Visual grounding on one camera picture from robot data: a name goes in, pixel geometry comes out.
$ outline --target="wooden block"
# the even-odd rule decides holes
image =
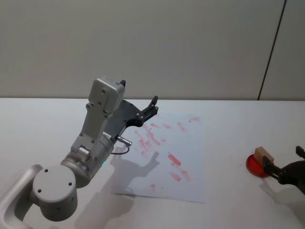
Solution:
[[[263,166],[263,156],[266,156],[270,162],[273,163],[274,158],[264,148],[256,148],[254,151],[254,158],[261,166]]]

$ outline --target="white sheet of paper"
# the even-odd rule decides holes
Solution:
[[[203,125],[191,114],[158,114],[123,134],[113,156],[113,193],[203,202]],[[124,145],[116,144],[115,152]]]

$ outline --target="red marks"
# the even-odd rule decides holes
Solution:
[[[152,152],[155,152],[156,150],[154,149],[152,143],[148,140],[147,142],[145,142],[146,147],[151,150]]]
[[[166,129],[170,130],[172,127],[168,124],[163,123],[162,126],[164,126]]]
[[[137,131],[135,130],[134,133],[142,140],[144,140],[143,136]]]
[[[159,127],[159,126],[158,126],[157,124],[155,124],[155,123],[152,123],[151,126],[157,127],[157,128],[161,128],[161,127]]]
[[[145,151],[145,150],[143,150],[142,152],[141,152],[141,155],[144,157],[144,158],[147,158],[148,156],[147,156],[147,151]]]
[[[151,184],[152,191],[156,189],[156,184]]]
[[[185,170],[181,171],[182,176],[186,179],[187,182],[191,181],[190,176],[188,175],[188,173]]]
[[[173,166],[180,166],[181,162],[172,154],[170,154],[170,152],[168,152],[168,158],[173,162],[172,165]]]
[[[186,128],[183,126],[182,122],[178,122],[177,125],[183,132],[186,132]]]
[[[152,142],[154,142],[157,146],[161,145],[161,143],[154,138],[153,133],[148,129],[148,126],[146,124],[143,124],[143,128],[146,130],[146,135],[152,140]]]
[[[178,174],[171,173],[171,172],[170,172],[170,174],[171,174],[172,178],[174,178],[176,181],[180,181],[181,180],[181,177]]]
[[[194,121],[199,122],[200,118],[199,117],[194,117],[194,118],[189,119],[189,123],[194,122]]]
[[[144,148],[146,151],[149,151],[148,148],[146,147],[146,143],[145,143],[145,141],[143,139],[141,139],[139,141],[139,146]]]

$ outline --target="red dish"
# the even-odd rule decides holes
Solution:
[[[257,177],[269,176],[267,173],[264,172],[264,168],[255,160],[253,154],[247,158],[246,167],[250,173]]]

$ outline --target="robotic arm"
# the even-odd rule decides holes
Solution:
[[[295,148],[295,153],[305,159],[305,152],[300,147]],[[305,194],[305,161],[296,161],[283,168],[275,166],[266,156],[263,157],[264,172],[276,179],[281,185],[294,185]]]
[[[49,220],[61,221],[77,208],[77,188],[89,184],[129,126],[142,126],[158,112],[155,96],[143,111],[123,100],[125,81],[103,77],[93,82],[81,132],[61,165],[29,168],[0,198],[0,229],[31,229],[22,222],[34,203]]]

